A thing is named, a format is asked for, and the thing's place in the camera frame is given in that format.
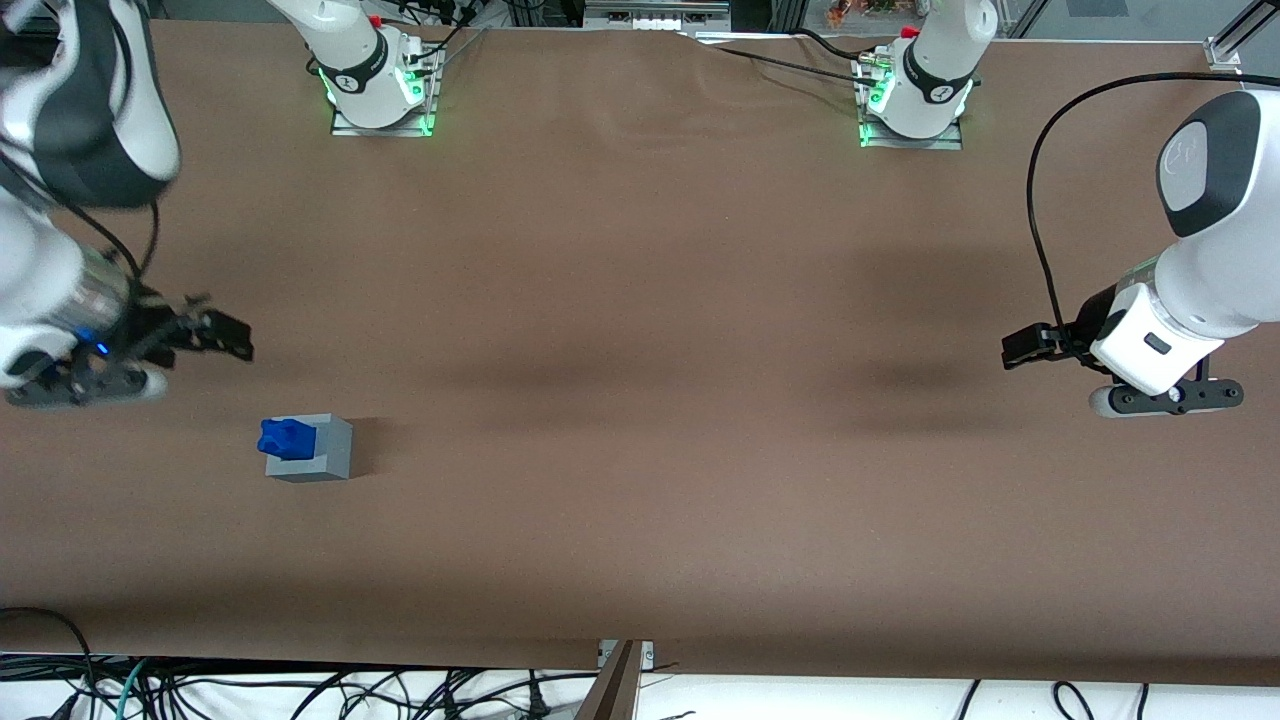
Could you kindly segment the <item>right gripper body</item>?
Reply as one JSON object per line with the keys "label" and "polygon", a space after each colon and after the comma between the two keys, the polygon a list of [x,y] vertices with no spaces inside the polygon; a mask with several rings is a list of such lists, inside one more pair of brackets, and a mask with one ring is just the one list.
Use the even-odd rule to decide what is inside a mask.
{"label": "right gripper body", "polygon": [[67,331],[49,324],[3,328],[3,388],[29,386],[105,389],[114,380],[145,384],[145,355],[178,331],[198,324],[206,295],[182,304],[148,290],[132,302],[119,324],[105,331]]}

